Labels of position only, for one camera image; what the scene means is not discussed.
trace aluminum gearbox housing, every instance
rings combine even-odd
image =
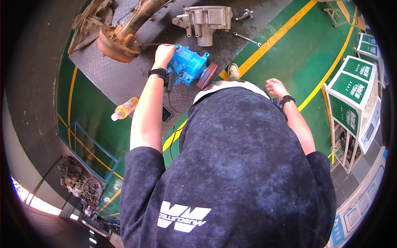
[[[185,28],[188,37],[194,29],[199,46],[212,46],[212,34],[216,29],[230,30],[233,13],[226,6],[197,6],[183,8],[184,14],[177,15],[172,23]]]
[[[197,52],[191,51],[188,46],[184,47],[179,44],[175,44],[175,46],[176,49],[167,65],[167,71],[177,74],[176,84],[183,82],[190,86],[194,80],[200,79],[197,86],[204,89],[218,67],[214,63],[207,67],[207,59],[210,54],[206,52],[200,56]]]

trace navy t-shirt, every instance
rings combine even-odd
[[[244,88],[193,105],[166,170],[161,153],[125,158],[125,247],[324,247],[335,219],[330,162],[305,155],[278,108]]]

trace black wristwatch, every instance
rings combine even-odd
[[[284,104],[286,102],[290,102],[290,101],[294,101],[295,102],[295,98],[291,97],[290,95],[284,96],[283,100],[280,102],[280,108],[283,109],[284,108]]]
[[[148,72],[148,77],[152,74],[157,74],[159,78],[164,80],[164,87],[166,87],[166,92],[171,92],[176,81],[176,74],[173,72],[167,73],[167,70],[163,68],[154,69]]]

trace person's right hand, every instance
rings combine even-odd
[[[165,69],[168,62],[172,59],[175,51],[175,45],[162,44],[159,45],[156,50],[156,56],[154,59],[154,65],[152,69],[163,68]]]
[[[266,81],[266,87],[270,90],[270,94],[277,95],[278,99],[283,100],[283,97],[289,95],[283,83],[275,78]]]

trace brown cloth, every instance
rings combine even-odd
[[[72,24],[75,32],[67,50],[68,54],[93,42],[98,38],[102,26],[112,24],[112,3],[112,0],[92,0],[83,13],[76,16]]]

